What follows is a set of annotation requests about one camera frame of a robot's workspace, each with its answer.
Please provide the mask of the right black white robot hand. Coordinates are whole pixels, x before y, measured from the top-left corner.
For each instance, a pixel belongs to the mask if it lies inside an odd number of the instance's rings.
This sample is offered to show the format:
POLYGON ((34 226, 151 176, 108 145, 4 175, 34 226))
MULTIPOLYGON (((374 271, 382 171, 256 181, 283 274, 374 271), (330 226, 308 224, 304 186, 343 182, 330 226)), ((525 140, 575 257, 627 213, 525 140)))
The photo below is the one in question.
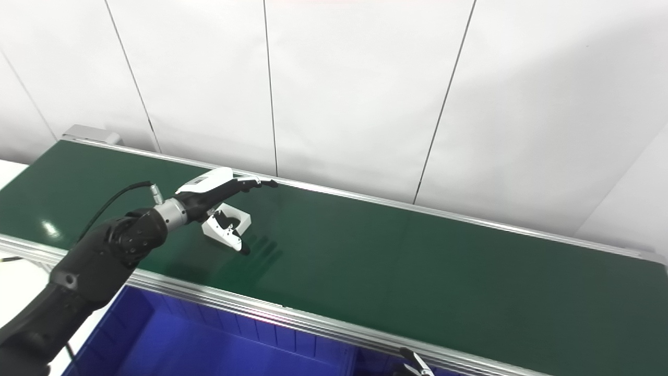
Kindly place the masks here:
POLYGON ((401 347, 399 353, 407 362, 399 366, 396 375, 435 375, 422 357, 410 348, 401 347))

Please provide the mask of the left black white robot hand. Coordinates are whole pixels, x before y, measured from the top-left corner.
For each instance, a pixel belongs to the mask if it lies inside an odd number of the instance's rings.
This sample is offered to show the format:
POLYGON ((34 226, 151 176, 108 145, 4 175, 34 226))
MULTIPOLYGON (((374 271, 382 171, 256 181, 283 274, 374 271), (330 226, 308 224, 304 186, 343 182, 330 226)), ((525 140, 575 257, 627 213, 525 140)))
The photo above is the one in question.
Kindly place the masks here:
POLYGON ((254 174, 234 176, 229 167, 220 167, 201 174, 182 185, 175 198, 185 210, 188 223, 202 224, 203 233, 240 254, 251 250, 242 235, 252 223, 250 214, 224 203, 237 193, 247 193, 254 188, 279 186, 273 179, 261 179, 254 174))

